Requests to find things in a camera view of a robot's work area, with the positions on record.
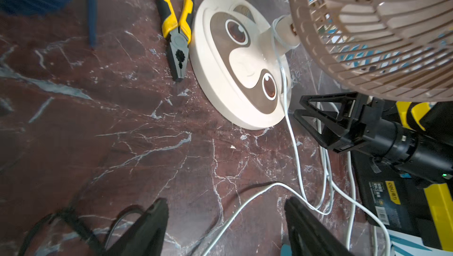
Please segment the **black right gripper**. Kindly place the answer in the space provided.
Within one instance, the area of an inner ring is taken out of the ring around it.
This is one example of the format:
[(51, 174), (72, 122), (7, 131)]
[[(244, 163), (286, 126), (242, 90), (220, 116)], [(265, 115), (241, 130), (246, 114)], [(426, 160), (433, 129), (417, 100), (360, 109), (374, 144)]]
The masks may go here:
[[(339, 104), (338, 112), (321, 109), (323, 103)], [(337, 153), (358, 151), (375, 163), (403, 164), (407, 160), (407, 131), (401, 125), (396, 103), (372, 99), (357, 92), (302, 96), (294, 118), (320, 146)], [(323, 124), (319, 132), (306, 120)]]

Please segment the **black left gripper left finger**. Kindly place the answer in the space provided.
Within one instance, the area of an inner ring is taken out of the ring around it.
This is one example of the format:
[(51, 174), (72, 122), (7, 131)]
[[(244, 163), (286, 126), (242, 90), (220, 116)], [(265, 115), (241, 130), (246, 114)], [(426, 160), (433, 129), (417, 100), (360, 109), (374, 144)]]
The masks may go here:
[[(139, 214), (135, 223), (111, 246), (109, 241), (120, 222), (130, 214)], [(169, 207), (165, 198), (158, 198), (147, 210), (130, 206), (118, 216), (105, 240), (106, 256), (160, 256), (162, 253)]]

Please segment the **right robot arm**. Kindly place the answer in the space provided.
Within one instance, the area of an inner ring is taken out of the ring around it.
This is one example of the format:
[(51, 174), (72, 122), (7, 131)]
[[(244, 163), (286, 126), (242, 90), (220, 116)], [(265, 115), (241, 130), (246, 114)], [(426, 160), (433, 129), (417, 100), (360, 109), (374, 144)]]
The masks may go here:
[(302, 96), (294, 118), (320, 146), (336, 153), (358, 151), (371, 169), (407, 173), (426, 188), (453, 174), (453, 148), (425, 134), (382, 119), (382, 99), (357, 92)]

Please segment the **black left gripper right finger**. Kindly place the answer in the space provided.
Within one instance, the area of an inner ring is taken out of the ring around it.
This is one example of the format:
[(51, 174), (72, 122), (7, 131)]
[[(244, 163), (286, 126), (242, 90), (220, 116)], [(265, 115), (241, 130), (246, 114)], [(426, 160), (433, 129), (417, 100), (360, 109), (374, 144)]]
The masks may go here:
[(296, 198), (284, 204), (293, 256), (350, 256), (351, 252)]

